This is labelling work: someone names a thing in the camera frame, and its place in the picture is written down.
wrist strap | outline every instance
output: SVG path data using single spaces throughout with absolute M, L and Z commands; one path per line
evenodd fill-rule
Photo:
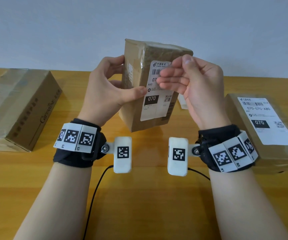
M 200 130 L 201 160 L 216 172 L 249 169 L 258 157 L 245 131 L 236 125 Z
M 106 138 L 100 131 L 101 127 L 80 119 L 64 124 L 54 144 L 57 150 L 53 161 L 79 168 L 93 166 L 95 160 L 105 156 L 101 148 Z

left forearm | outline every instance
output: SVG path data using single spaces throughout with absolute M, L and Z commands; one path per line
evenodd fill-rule
M 14 239 L 80 239 L 91 172 L 54 163 Z

black cable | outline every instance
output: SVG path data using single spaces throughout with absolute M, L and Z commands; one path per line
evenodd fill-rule
M 210 180 L 210 178 L 209 178 L 209 177 L 207 177 L 205 174 L 203 174 L 203 173 L 201 173 L 201 172 L 198 172 L 198 171 L 197 171 L 197 170 L 195 170 L 195 169 L 192 169 L 192 168 L 187 168 L 187 170 L 191 170 L 191 171 L 193 171 L 193 172 L 199 173 L 200 175 L 202 175 L 202 176 L 204 176 L 205 178 L 207 178 L 208 180 Z
M 94 194 L 93 194 L 92 201 L 91 201 L 91 205 L 90 205 L 90 210 L 88 211 L 88 216 L 87 216 L 87 221 L 86 221 L 86 226 L 85 226 L 85 231 L 84 231 L 83 240 L 85 240 L 85 236 L 86 236 L 86 232 L 87 232 L 87 226 L 88 226 L 88 221 L 90 220 L 90 214 L 91 214 L 92 205 L 93 205 L 93 201 L 94 201 L 94 197 L 95 197 L 97 188 L 99 187 L 100 182 L 101 182 L 104 174 L 106 173 L 106 171 L 107 171 L 108 169 L 112 168 L 112 167 L 113 167 L 113 165 L 110 165 L 110 166 L 108 166 L 108 167 L 104 170 L 104 172 L 102 173 L 102 176 L 100 177 L 99 182 L 97 183 L 97 186 L 96 186 L 96 188 L 95 188 L 95 190 L 94 190 Z

brown cardboard box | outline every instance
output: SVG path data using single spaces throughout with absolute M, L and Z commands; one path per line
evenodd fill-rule
M 288 118 L 276 102 L 267 95 L 231 93 L 225 98 L 225 107 L 231 122 L 247 132 L 259 155 L 254 171 L 287 171 Z
M 125 40 L 122 86 L 125 89 L 145 86 L 149 91 L 144 98 L 123 105 L 119 111 L 131 132 L 168 123 L 178 93 L 162 90 L 155 80 L 161 69 L 185 54 L 193 52 L 176 45 Z
M 0 151 L 32 151 L 61 92 L 50 71 L 8 69 L 0 77 Z

blue-gray wall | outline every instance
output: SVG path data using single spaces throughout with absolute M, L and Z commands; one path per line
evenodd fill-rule
M 288 77 L 288 0 L 0 0 L 0 67 L 90 71 L 125 38 L 190 48 L 227 76 Z

